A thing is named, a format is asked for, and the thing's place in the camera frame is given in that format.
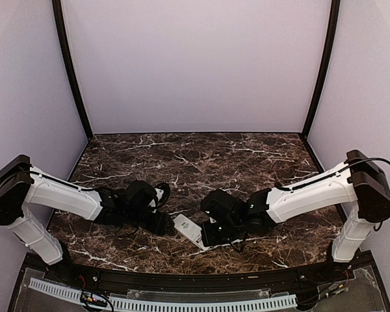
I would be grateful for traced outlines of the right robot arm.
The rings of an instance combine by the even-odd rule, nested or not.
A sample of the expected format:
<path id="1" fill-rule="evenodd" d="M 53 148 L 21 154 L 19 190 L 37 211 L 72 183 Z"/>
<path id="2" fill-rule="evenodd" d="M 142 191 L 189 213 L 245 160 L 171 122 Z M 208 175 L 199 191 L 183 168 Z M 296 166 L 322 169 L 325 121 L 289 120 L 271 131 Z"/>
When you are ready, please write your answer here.
<path id="1" fill-rule="evenodd" d="M 242 234 L 267 231 L 304 213 L 351 203 L 352 210 L 331 244 L 328 260 L 318 269 L 323 281 L 332 282 L 371 231 L 379 230 L 390 218 L 390 186 L 377 165 L 381 160 L 354 149 L 330 170 L 298 183 L 258 190 L 247 201 L 222 189 L 213 190 L 200 205 L 210 218 L 201 224 L 203 245 L 230 244 Z"/>

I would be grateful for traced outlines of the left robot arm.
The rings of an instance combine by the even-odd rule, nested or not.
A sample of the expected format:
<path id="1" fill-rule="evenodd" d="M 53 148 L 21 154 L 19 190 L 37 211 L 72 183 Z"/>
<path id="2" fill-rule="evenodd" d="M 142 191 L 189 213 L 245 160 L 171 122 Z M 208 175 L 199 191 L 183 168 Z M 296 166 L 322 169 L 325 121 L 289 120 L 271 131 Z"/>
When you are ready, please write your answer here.
<path id="1" fill-rule="evenodd" d="M 127 188 L 85 188 L 49 175 L 18 155 L 0 170 L 0 226 L 10 229 L 36 252 L 64 283 L 74 283 L 78 268 L 66 258 L 68 252 L 30 212 L 38 204 L 75 214 L 108 226 L 130 225 L 155 235 L 165 235 L 172 223 L 162 207 L 170 197 L 166 183 L 151 186 L 142 180 Z"/>

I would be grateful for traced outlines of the white remote control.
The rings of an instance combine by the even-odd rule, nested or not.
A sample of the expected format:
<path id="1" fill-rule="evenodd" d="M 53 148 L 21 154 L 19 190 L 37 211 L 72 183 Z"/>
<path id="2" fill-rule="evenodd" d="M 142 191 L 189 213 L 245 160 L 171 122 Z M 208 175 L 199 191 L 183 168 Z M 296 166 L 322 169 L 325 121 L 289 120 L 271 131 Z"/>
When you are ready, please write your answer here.
<path id="1" fill-rule="evenodd" d="M 191 219 L 183 214 L 179 214 L 173 221 L 175 229 L 199 249 L 203 251 L 212 249 L 210 246 L 204 246 L 202 241 L 202 229 Z"/>

